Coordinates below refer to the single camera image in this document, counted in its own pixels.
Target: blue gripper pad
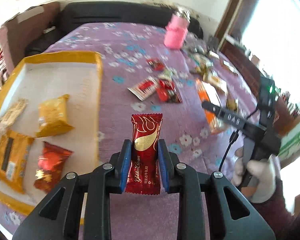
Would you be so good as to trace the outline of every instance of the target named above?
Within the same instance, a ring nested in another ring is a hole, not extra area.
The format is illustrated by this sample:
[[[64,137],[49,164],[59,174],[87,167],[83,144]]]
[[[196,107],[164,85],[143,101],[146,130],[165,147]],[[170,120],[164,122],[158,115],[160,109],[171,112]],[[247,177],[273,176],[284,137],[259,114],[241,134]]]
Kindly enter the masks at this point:
[[[169,190],[169,173],[167,167],[167,156],[169,156],[169,152],[166,147],[166,143],[163,139],[160,139],[158,140],[158,161],[159,161],[161,181],[165,191]]]
[[[131,165],[131,141],[130,140],[124,140],[119,161],[122,162],[121,170],[119,173],[121,174],[121,180],[120,180],[120,190],[121,193],[124,192],[124,189],[127,185],[128,180],[128,173],[129,168]]]

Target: red sleeve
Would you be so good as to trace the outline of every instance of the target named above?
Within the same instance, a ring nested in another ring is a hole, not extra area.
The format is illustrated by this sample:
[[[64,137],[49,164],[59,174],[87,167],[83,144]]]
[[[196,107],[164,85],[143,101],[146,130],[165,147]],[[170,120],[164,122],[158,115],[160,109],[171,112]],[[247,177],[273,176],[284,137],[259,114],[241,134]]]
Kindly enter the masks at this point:
[[[282,181],[276,178],[276,190],[269,200],[260,204],[252,203],[252,205],[272,228],[276,239],[282,239],[295,219],[286,210],[282,192]]]

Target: red candy wrapper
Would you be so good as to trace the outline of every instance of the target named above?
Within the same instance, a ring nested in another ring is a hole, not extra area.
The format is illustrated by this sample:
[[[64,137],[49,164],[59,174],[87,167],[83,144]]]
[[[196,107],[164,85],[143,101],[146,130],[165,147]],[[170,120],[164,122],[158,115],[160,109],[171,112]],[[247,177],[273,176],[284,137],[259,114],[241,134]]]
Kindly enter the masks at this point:
[[[126,192],[160,194],[160,176],[156,163],[162,114],[133,114],[131,122],[131,166]]]
[[[158,81],[149,76],[142,82],[133,87],[128,88],[133,94],[137,96],[141,101],[147,99],[155,92],[155,88],[158,86]]]
[[[159,80],[159,86],[156,90],[161,101],[167,103],[182,103],[172,81]]]
[[[161,61],[157,58],[151,58],[147,60],[150,67],[152,67],[154,70],[163,70],[164,64],[161,63]]]
[[[63,166],[72,151],[44,142],[42,155],[38,159],[37,179],[34,186],[49,193],[60,181]]]

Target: bed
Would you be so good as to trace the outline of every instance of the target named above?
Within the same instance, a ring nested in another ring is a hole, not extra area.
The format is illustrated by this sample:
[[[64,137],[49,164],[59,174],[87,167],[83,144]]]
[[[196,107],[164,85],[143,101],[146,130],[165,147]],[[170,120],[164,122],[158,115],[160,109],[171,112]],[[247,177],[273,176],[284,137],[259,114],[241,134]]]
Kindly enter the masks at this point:
[[[92,50],[101,54],[103,77],[98,132],[101,162],[107,162],[118,152],[124,139],[131,139],[132,114],[163,113],[160,137],[165,139],[169,151],[177,153],[180,161],[197,171],[212,173],[219,167],[233,129],[210,134],[195,89],[195,77],[189,73],[195,63],[183,52],[167,49],[163,45],[164,34],[165,29],[142,23],[85,23],[50,45],[45,52]],[[191,32],[186,40],[205,46],[204,41]],[[146,62],[152,57],[176,69],[175,82],[183,101],[181,104],[162,103],[155,94],[141,102],[127,89],[157,74]],[[219,57],[227,60],[221,53]],[[219,76],[227,82],[229,92],[239,98],[241,114],[252,112],[256,100],[242,76],[231,75],[218,60],[214,65]],[[220,94],[220,98],[224,103],[224,96]],[[222,171],[228,179],[232,177],[234,151],[242,144],[242,136],[239,136],[226,158]],[[0,223],[8,231],[13,233],[23,219],[23,215],[0,203]],[[113,239],[175,239],[177,226],[177,194],[167,195],[162,189],[160,195],[153,196],[128,193],[111,196]]]

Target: hand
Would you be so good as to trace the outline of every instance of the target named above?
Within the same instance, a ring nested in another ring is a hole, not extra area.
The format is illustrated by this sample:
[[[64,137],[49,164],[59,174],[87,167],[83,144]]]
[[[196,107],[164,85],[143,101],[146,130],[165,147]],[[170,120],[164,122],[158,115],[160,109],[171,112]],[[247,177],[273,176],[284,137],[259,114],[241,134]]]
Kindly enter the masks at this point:
[[[235,155],[239,158],[234,164],[234,173],[231,183],[235,186],[240,185],[243,176],[243,147],[235,151]],[[257,179],[259,179],[259,184],[257,190],[252,195],[250,201],[252,203],[263,203],[267,201],[274,194],[276,184],[275,184],[275,168],[272,158],[269,160],[255,161],[251,160],[247,164],[247,170]]]

